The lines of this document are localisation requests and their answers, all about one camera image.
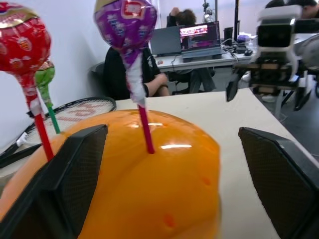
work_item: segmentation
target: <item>purple lollipop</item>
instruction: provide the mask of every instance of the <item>purple lollipop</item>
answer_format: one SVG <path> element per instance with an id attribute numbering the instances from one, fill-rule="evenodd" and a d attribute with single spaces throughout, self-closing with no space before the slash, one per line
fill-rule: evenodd
<path id="1" fill-rule="evenodd" d="M 131 98 L 138 104 L 149 153 L 154 153 L 142 85 L 142 50 L 149 42 L 157 11 L 147 0 L 97 0 L 95 22 L 103 39 L 119 51 Z"/>

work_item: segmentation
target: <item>table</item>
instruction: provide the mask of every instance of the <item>table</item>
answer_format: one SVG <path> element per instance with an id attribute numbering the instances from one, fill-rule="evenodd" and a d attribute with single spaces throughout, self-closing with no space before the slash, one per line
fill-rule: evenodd
<path id="1" fill-rule="evenodd" d="M 245 56 L 244 54 L 235 54 L 238 62 L 245 63 L 249 62 L 251 56 Z M 181 55 L 176 56 L 164 56 L 156 57 L 156 63 L 162 72 L 198 69 L 206 67 L 220 67 L 220 66 L 232 66 L 237 62 L 236 58 L 232 57 L 230 53 L 222 55 L 221 59 L 210 59 L 210 60 L 197 60 L 184 63 Z"/>
<path id="2" fill-rule="evenodd" d="M 149 98 L 147 104 L 149 110 L 162 111 L 198 125 L 220 144 L 222 238 L 278 239 L 254 189 L 238 129 L 246 126 L 275 133 L 294 141 L 308 156 L 310 154 L 252 92 L 241 89 L 229 103 L 225 92 L 210 92 Z M 117 101 L 117 109 L 136 109 L 136 104 L 131 100 Z"/>

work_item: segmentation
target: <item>laptop screen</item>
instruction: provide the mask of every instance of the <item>laptop screen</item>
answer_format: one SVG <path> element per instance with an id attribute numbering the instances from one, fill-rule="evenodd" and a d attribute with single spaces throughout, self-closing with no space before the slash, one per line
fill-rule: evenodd
<path id="1" fill-rule="evenodd" d="M 182 51 L 220 47 L 219 22 L 180 28 Z"/>

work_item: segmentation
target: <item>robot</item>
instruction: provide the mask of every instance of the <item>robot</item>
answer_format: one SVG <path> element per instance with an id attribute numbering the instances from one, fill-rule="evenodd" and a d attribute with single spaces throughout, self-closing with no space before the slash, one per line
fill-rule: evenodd
<path id="1" fill-rule="evenodd" d="M 249 87 L 253 88 L 255 95 L 278 96 L 282 90 L 290 90 L 296 92 L 295 111 L 305 105 L 311 94 L 308 75 L 319 73 L 319 36 L 309 38 L 297 50 L 294 42 L 296 33 L 318 32 L 319 21 L 301 20 L 301 15 L 302 8 L 297 5 L 261 11 L 257 52 L 248 64 L 233 66 L 232 78 L 226 89 L 228 102 L 236 96 L 240 79 L 250 72 Z"/>

